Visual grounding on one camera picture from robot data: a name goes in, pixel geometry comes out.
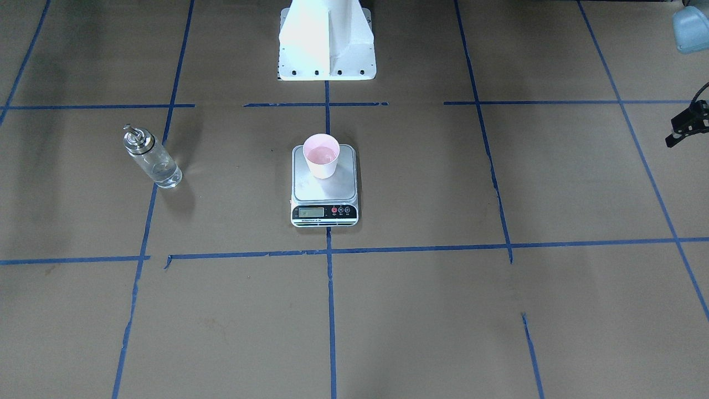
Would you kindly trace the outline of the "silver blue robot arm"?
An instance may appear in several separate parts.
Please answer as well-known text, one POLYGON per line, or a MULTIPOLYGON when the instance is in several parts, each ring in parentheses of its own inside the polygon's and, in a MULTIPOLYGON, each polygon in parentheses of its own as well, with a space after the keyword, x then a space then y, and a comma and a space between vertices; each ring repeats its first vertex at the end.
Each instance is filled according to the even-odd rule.
MULTIPOLYGON (((707 1, 684 1, 684 7, 672 16, 676 48, 681 54, 698 53, 708 49, 707 1)), ((707 94, 704 83, 694 94, 689 105, 674 116, 671 134, 664 139, 667 147, 674 147, 684 139, 708 132, 708 104, 702 94, 707 94)))

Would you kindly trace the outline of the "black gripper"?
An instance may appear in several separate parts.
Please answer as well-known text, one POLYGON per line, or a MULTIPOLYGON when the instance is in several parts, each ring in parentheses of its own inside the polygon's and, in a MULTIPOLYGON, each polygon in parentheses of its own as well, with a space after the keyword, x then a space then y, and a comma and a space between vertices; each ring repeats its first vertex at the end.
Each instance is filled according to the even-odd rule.
POLYGON ((678 114, 671 119, 671 134, 665 143, 667 147, 674 147, 693 131, 708 129, 708 104, 704 99, 692 101, 688 107, 690 114, 678 114))

